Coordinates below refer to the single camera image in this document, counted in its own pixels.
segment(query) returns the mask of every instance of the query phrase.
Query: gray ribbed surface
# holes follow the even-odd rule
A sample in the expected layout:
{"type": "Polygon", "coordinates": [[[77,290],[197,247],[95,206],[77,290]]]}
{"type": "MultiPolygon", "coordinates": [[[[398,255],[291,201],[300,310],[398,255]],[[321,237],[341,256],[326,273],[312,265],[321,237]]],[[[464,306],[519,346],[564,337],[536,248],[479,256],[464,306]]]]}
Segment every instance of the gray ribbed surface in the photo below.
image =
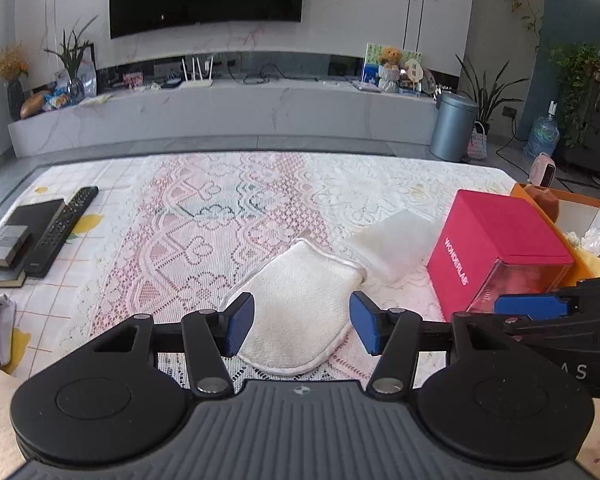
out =
{"type": "Polygon", "coordinates": [[[481,469],[432,444],[409,410],[365,397],[355,382],[250,381],[204,402],[178,437],[136,462],[62,471],[30,462],[14,480],[590,479],[575,462],[535,472],[481,469]],[[310,391],[296,393],[305,386],[310,391]]]}

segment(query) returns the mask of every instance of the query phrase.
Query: water bottle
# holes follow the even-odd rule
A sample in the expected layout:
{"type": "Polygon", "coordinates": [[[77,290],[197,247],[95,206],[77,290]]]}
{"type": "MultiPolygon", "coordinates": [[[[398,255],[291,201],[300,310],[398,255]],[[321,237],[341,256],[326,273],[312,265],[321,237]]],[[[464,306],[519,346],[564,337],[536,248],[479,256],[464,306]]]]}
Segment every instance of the water bottle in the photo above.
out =
{"type": "Polygon", "coordinates": [[[522,152],[529,158],[536,158],[540,153],[546,153],[549,156],[554,154],[555,146],[560,139],[560,130],[555,122],[556,103],[551,101],[549,105],[549,114],[538,117],[531,127],[529,140],[522,152]]]}

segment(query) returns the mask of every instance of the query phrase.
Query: blue wall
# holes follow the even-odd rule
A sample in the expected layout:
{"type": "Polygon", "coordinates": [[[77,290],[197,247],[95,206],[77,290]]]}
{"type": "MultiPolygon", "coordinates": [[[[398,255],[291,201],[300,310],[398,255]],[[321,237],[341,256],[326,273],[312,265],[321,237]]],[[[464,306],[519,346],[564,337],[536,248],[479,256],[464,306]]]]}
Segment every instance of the blue wall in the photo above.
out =
{"type": "Polygon", "coordinates": [[[544,0],[540,48],[518,125],[522,139],[528,137],[535,118],[545,114],[549,102],[558,97],[558,67],[549,63],[549,50],[560,45],[583,42],[600,48],[600,0],[544,0]]]}

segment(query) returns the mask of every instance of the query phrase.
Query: trash can lid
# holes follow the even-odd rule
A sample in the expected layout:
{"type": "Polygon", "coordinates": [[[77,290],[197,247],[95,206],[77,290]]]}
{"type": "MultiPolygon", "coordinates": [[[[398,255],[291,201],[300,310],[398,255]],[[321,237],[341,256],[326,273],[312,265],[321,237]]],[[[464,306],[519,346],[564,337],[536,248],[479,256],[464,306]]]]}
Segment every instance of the trash can lid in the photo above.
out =
{"type": "Polygon", "coordinates": [[[455,106],[456,108],[463,108],[464,110],[471,110],[472,112],[478,111],[478,105],[472,99],[458,94],[444,92],[442,94],[442,102],[451,106],[455,106]]]}

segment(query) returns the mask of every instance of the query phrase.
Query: pink device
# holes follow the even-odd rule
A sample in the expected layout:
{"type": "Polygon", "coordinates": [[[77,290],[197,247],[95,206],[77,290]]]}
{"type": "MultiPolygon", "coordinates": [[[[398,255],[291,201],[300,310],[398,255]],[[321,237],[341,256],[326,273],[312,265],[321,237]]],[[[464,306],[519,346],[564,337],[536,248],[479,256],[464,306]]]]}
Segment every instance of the pink device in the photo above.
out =
{"type": "Polygon", "coordinates": [[[427,264],[446,320],[492,312],[502,294],[550,290],[573,258],[521,198],[461,189],[427,264]]]}
{"type": "Polygon", "coordinates": [[[546,153],[540,153],[531,165],[529,182],[534,186],[549,187],[555,175],[555,162],[546,153]]]}

